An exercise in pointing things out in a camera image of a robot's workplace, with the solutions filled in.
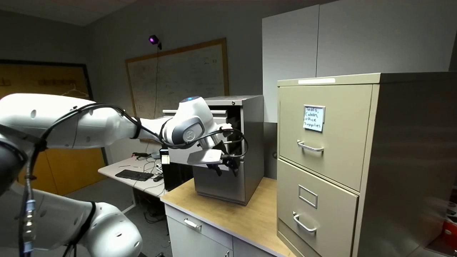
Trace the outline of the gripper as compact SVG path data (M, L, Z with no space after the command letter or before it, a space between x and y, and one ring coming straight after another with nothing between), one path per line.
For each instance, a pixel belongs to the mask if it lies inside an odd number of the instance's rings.
M213 147L214 150L221 151L222 164L230 168L233 175L238 177L239 165L235 157L228 153L227 148L223 141L220 141ZM220 177L222 176L222 171L219 167L219 164L209 164L209 169L216 171L216 174Z

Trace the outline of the grey cabinet closed drawer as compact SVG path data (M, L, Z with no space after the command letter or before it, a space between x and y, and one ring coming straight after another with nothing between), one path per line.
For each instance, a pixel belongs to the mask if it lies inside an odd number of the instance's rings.
M193 166L195 190L198 194L246 205L244 163L238 170L238 176L234 176L231 170L222 170L218 176L216 171L207 167Z

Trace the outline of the grey counter drawer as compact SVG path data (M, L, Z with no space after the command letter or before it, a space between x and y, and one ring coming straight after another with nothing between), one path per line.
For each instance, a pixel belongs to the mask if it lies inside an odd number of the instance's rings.
M195 218L194 216L187 214L185 212L182 212L181 210L178 210L177 208L171 207L170 205L165 205L165 212L167 215L177 221L178 223L182 224L186 229L196 232L198 234L204 235L215 242L218 242L219 244L222 244L224 247L227 247L228 249L232 250L233 249L233 236L223 232L222 230L211 226L208 223L205 223L204 221L201 221L198 218ZM198 225L201 225L200 230L193 229L189 226L187 226L184 223L184 219L188 218L190 221L197 223Z

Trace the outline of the beige drawer without note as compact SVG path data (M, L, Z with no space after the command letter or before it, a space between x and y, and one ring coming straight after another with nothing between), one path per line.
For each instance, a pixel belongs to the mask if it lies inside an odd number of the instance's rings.
M294 254L351 257L358 196L281 160L276 182L278 235ZM292 212L316 233L298 226Z

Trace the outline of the beige drawer with note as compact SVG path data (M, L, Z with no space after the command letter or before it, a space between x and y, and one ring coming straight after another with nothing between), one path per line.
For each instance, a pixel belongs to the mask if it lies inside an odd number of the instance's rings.
M280 87L279 155L359 191L372 92L372 85ZM322 133L303 128L304 105L325 106ZM304 150L297 140L325 150Z

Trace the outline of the small grey filing cabinet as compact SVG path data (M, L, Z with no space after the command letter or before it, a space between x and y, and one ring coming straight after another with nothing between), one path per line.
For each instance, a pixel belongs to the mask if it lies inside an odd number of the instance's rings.
M206 98L206 102L210 110L227 110L227 123L245 136L245 140L240 141L239 135L230 135L224 138L224 142L228 153L243 154L243 158L237 161L239 168L244 163L246 197L250 201L264 176L263 97L217 96ZM223 164L219 167L221 170L230 170Z

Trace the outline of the black keyboard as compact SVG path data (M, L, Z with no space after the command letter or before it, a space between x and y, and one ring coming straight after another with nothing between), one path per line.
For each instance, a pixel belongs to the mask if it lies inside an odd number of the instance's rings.
M124 179L131 179L134 181L145 182L148 179L154 176L153 173L143 172L143 171L133 171L124 169L115 174L116 177L124 178Z

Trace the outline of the handwritten label card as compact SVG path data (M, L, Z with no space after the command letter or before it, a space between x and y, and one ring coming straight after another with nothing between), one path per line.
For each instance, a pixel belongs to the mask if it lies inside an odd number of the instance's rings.
M323 132L325 123L325 106L318 105L304 105L303 111L303 124L305 130Z

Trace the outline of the wood framed whiteboard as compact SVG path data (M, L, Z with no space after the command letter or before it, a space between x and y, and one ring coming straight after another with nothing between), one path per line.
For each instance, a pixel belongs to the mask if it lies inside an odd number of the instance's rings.
M154 119L181 100L230 94L227 39L125 60L134 116Z

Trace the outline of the orange door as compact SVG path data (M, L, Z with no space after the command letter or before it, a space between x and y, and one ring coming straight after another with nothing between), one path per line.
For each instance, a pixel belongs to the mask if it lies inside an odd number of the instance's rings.
M0 60L0 98L13 93L40 93L93 99L87 68L65 64ZM65 195L105 177L104 148L85 150L49 149L39 154L34 168L34 189Z

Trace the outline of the tall beige filing cabinet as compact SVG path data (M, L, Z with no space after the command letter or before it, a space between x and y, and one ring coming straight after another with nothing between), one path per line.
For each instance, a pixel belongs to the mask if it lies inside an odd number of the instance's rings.
M457 72L337 75L289 86L372 85L351 257L417 257L441 234L457 177Z

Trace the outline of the red object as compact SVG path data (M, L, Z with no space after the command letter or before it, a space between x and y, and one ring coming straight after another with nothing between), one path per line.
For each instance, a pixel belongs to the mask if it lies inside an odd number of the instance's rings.
M443 223L441 238L445 244L457 250L457 203L450 201L447 207L446 219Z

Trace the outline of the grey wall cabinet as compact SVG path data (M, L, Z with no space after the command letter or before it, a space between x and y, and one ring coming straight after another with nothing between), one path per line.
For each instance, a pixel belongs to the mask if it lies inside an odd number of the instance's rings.
M278 80L448 71L457 0L338 0L262 20L264 121Z

